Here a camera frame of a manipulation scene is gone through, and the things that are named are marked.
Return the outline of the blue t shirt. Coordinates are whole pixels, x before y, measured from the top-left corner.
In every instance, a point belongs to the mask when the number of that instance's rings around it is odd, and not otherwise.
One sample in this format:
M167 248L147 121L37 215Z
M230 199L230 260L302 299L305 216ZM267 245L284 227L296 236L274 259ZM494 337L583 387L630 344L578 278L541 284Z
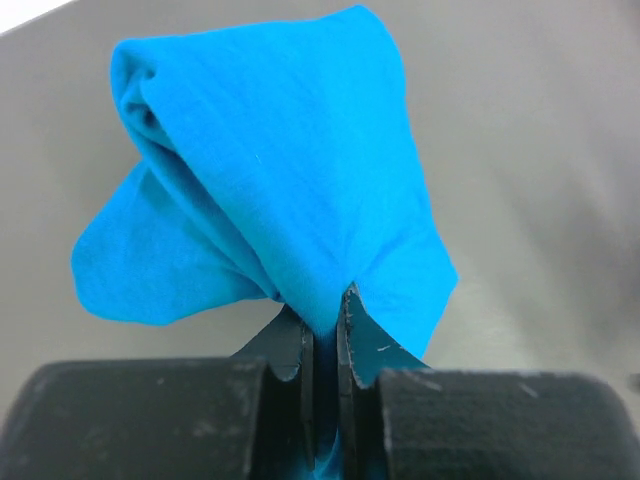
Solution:
M457 283L436 229L383 23L353 6L304 21L128 39L111 90L141 159L79 237L77 297L166 325L241 300L289 305L323 380L314 477L340 477L335 326L356 285L421 357Z

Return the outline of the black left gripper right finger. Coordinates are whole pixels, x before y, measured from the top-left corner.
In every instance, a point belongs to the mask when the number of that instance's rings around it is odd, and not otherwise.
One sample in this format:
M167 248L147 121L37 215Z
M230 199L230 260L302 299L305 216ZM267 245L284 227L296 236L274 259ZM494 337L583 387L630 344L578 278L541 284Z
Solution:
M436 370L344 293L337 324L347 479L635 479L620 397L579 373Z

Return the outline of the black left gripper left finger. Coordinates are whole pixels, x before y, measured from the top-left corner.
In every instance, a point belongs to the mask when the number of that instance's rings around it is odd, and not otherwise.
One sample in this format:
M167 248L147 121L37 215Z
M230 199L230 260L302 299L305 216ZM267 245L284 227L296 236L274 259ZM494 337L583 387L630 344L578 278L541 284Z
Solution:
M39 368L1 430L5 479L303 479L314 340L289 308L224 358Z

